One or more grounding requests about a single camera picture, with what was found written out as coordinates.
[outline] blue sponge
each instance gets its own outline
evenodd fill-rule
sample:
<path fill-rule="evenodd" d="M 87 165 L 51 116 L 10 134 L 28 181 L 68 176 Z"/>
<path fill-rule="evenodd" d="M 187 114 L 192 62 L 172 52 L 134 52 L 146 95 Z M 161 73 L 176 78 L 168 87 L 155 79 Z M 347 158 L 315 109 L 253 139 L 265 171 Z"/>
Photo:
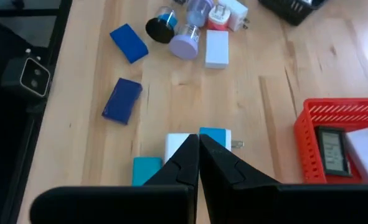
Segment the blue sponge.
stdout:
<path fill-rule="evenodd" d="M 133 163 L 133 186 L 142 186 L 162 167 L 158 157 L 135 157 Z"/>
<path fill-rule="evenodd" d="M 128 124 L 135 101 L 142 92 L 139 83 L 119 78 L 108 103 L 103 110 L 102 116 Z"/>
<path fill-rule="evenodd" d="M 147 55 L 148 48 L 145 43 L 136 35 L 130 25 L 125 24 L 110 33 L 110 37 L 116 45 L 126 55 L 130 63 L 134 63 Z"/>

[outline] navy blue block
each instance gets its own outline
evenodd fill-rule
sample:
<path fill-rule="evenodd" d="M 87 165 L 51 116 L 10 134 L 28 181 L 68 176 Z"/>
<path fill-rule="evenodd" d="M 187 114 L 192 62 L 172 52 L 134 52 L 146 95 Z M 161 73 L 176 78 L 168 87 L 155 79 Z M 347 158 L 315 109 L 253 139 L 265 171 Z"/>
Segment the navy blue block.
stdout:
<path fill-rule="evenodd" d="M 113 121 L 128 124 L 131 110 L 141 92 L 141 84 L 120 78 L 103 110 L 102 116 Z"/>
<path fill-rule="evenodd" d="M 125 24 L 110 33 L 110 37 L 116 45 L 126 55 L 130 63 L 134 63 L 147 55 L 148 48 L 145 43 L 136 35 L 130 25 Z"/>

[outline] wooden table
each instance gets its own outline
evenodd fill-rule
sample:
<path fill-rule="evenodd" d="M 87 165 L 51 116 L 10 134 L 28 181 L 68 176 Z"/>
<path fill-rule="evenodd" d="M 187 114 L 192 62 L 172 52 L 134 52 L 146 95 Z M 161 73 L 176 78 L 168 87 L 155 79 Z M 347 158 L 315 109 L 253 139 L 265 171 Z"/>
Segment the wooden table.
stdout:
<path fill-rule="evenodd" d="M 136 156 L 164 155 L 167 133 L 232 130 L 234 153 L 281 182 L 301 182 L 293 124 L 312 97 L 368 97 L 368 0 L 330 0 L 298 27 L 256 0 L 249 30 L 230 33 L 230 65 L 204 68 L 151 40 L 145 23 L 169 1 L 74 0 L 19 223 L 37 195 L 61 185 L 129 185 Z M 130 65 L 109 33 L 129 23 L 149 55 Z M 101 112 L 119 77 L 142 83 L 127 126 Z M 198 223 L 207 223 L 199 191 Z"/>

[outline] floor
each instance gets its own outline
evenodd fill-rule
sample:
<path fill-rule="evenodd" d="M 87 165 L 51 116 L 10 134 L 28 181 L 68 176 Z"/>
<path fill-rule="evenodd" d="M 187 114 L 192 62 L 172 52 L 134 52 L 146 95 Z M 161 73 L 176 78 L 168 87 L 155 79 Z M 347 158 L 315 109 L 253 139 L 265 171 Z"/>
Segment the floor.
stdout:
<path fill-rule="evenodd" d="M 24 0 L 25 9 L 58 8 L 61 0 Z M 0 0 L 0 9 L 13 9 L 11 0 Z M 54 26 L 55 17 L 12 17 L 0 18 L 0 23 L 12 29 L 17 35 L 38 47 L 47 47 Z"/>

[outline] black lid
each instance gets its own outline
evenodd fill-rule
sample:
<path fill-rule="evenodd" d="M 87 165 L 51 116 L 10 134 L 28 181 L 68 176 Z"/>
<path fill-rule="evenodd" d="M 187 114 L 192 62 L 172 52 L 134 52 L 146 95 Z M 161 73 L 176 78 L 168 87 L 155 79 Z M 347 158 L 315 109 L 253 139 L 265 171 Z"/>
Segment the black lid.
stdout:
<path fill-rule="evenodd" d="M 161 19 L 153 18 L 146 23 L 146 32 L 152 39 L 162 44 L 170 43 L 174 37 L 174 29 Z"/>

